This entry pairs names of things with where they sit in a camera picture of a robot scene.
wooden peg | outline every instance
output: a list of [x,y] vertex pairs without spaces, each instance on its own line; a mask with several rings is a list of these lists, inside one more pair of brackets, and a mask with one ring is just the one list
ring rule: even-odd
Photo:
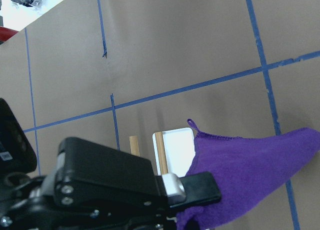
[[166,158],[164,136],[162,131],[156,132],[154,135],[155,135],[156,149],[158,151],[158,157],[159,157],[160,172],[161,174],[167,174],[168,165],[167,165],[167,158]]
[[129,136],[129,140],[130,140],[131,154],[139,157],[140,152],[139,152],[139,145],[138,145],[138,137]]

blue tape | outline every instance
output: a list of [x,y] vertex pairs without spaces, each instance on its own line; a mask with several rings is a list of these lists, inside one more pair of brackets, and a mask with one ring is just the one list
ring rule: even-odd
[[104,56],[107,55],[107,43],[106,43],[106,36],[105,36],[105,27],[104,27],[104,20],[103,20],[103,18],[102,18],[102,11],[101,11],[100,0],[97,0],[97,3],[98,3],[100,26],[101,26],[101,34],[102,34],[102,45],[103,45],[103,55],[102,55],[102,57],[104,57]]
[[290,205],[290,211],[291,211],[294,230],[299,230],[300,224],[299,224],[299,218],[297,213],[297,207],[295,203],[294,189],[292,187],[291,180],[285,183],[285,187],[286,187],[286,192],[288,193],[288,201]]
[[[29,72],[29,83],[30,83],[30,93],[31,93],[31,105],[32,105],[32,114],[33,114],[33,127],[36,128],[36,113],[35,113],[35,104],[34,104],[34,94],[32,90],[32,77],[31,77],[31,65],[30,65],[30,53],[29,53],[29,41],[28,41],[28,32],[27,28],[24,29],[25,34],[25,45],[26,45],[26,57],[28,60],[28,72]],[[38,173],[41,175],[41,166],[39,158],[39,145],[38,145],[38,135],[37,130],[34,129],[35,137],[35,148],[36,148],[36,160],[38,165]]]
[[259,53],[259,57],[260,57],[261,66],[263,67],[263,66],[267,65],[267,61],[266,61],[266,56],[264,53],[264,47],[262,45],[262,41],[260,38],[256,14],[254,11],[254,5],[252,3],[252,0],[245,0],[245,1],[246,1],[248,11],[249,11],[250,21],[251,21],[251,25],[252,25],[253,34],[255,37],[256,47],[258,49],[258,53]]
[[245,77],[245,76],[248,76],[248,75],[251,75],[251,74],[256,74],[256,73],[259,73],[261,71],[262,71],[261,67],[252,68],[252,69],[249,69],[249,70],[246,70],[246,71],[242,71],[242,72],[237,72],[237,73],[234,73],[234,74],[231,74],[231,75],[228,75],[228,76],[223,76],[223,77],[220,77],[220,78],[216,78],[216,79],[212,79],[212,80],[196,83],[196,84],[193,84],[193,85],[181,87],[181,88],[174,89],[174,90],[171,90],[171,91],[166,91],[166,92],[162,92],[162,93],[155,94],[155,95],[152,95],[152,96],[147,96],[147,97],[144,97],[144,98],[141,98],[141,99],[137,99],[137,100],[134,100],[134,101],[122,103],[122,104],[119,104],[119,105],[115,106],[115,109],[121,109],[121,108],[129,107],[129,106],[132,106],[132,105],[148,102],[148,101],[151,101],[151,100],[160,99],[160,98],[163,98],[163,97],[167,97],[167,96],[171,96],[171,95],[187,92],[187,91],[190,91],[190,90],[203,88],[203,87],[210,86],[210,85],[213,85],[213,84],[218,84],[218,83],[226,82],[226,81],[229,81],[229,80]]
[[276,108],[276,100],[275,100],[274,92],[272,90],[269,71],[263,71],[263,77],[264,77],[265,86],[266,86],[266,89],[268,92],[268,99],[269,99],[269,104],[270,104],[270,109],[271,109],[274,131],[275,131],[276,135],[280,135],[281,128],[280,128],[280,123],[278,122],[278,112],[277,112],[277,108]]
[[111,104],[112,104],[112,113],[113,113],[113,121],[114,121],[116,146],[117,146],[118,150],[120,151],[119,131],[118,131],[118,123],[117,123],[117,115],[116,115],[114,94],[111,94],[110,99],[111,99]]
[[267,68],[269,70],[271,70],[271,69],[275,69],[275,68],[278,68],[278,67],[281,67],[281,66],[286,66],[286,65],[289,65],[289,64],[294,64],[294,63],[298,63],[298,62],[301,62],[301,61],[314,59],[314,58],[318,58],[318,57],[320,57],[320,51],[314,51],[314,52],[310,52],[310,53],[298,56],[297,58],[289,58],[289,59],[285,59],[285,60],[282,60],[282,61],[277,61],[277,62],[268,64]]
[[[260,33],[259,33],[258,23],[257,23],[255,11],[254,11],[254,5],[252,3],[252,0],[245,0],[245,1],[247,4],[249,16],[250,16],[250,21],[251,21],[251,25],[252,25],[252,29],[253,29],[253,33],[254,33],[254,37],[255,37],[256,47],[257,47],[260,62],[261,62],[265,86],[266,86],[266,89],[268,90],[268,99],[269,99],[275,134],[280,135],[281,129],[280,129],[280,124],[278,122],[276,101],[275,101],[275,96],[274,96],[274,93],[272,90],[272,84],[271,84],[271,80],[270,80],[270,76],[269,76],[269,68],[267,65],[264,47],[263,47]],[[297,58],[296,61],[301,61],[301,60],[304,60],[307,58],[312,58],[314,55],[315,54],[310,54],[310,55],[307,54],[307,55],[301,56],[300,58]],[[290,60],[290,59],[284,60],[284,61],[281,61],[280,64],[290,64],[291,62],[294,62],[294,60]],[[293,227],[294,227],[294,230],[300,230],[300,224],[299,224],[298,213],[297,213],[297,206],[295,203],[295,197],[294,197],[294,192],[293,192],[293,188],[291,185],[291,181],[289,180],[285,185],[286,185],[286,192],[288,195],[288,201],[289,201],[289,205],[290,205]]]
[[75,120],[91,117],[91,116],[94,116],[94,115],[98,115],[98,114],[102,114],[102,113],[106,113],[106,112],[110,112],[110,111],[112,111],[112,107],[103,108],[101,110],[92,111],[92,112],[81,114],[81,115],[78,115],[78,116],[73,116],[73,117],[69,117],[69,118],[63,119],[63,120],[59,120],[59,121],[51,122],[51,123],[48,123],[48,124],[36,126],[35,128],[29,128],[29,129],[24,130],[24,132],[27,133],[27,132],[31,132],[31,131],[34,131],[34,130],[44,129],[44,128],[52,127],[52,126],[59,125],[59,124],[64,124],[64,123],[67,123],[67,122],[71,122],[71,121],[75,121]]

microfiber towel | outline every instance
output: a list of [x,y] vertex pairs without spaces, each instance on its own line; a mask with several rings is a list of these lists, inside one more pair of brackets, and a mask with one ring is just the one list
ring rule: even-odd
[[221,201],[177,214],[178,230],[209,229],[244,215],[288,181],[320,150],[320,132],[301,128],[267,138],[212,135],[198,131],[195,157],[187,172],[212,173]]

label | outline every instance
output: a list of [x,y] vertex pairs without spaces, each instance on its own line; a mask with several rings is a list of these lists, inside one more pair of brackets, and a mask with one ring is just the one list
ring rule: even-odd
[[9,161],[13,159],[10,152],[8,151],[0,152],[0,157],[2,158],[3,161]]

red object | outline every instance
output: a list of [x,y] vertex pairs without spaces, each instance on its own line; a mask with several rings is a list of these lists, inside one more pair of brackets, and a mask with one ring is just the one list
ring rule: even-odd
[[18,31],[0,26],[0,41],[1,42],[7,41],[9,38],[11,38],[16,33],[18,33]]

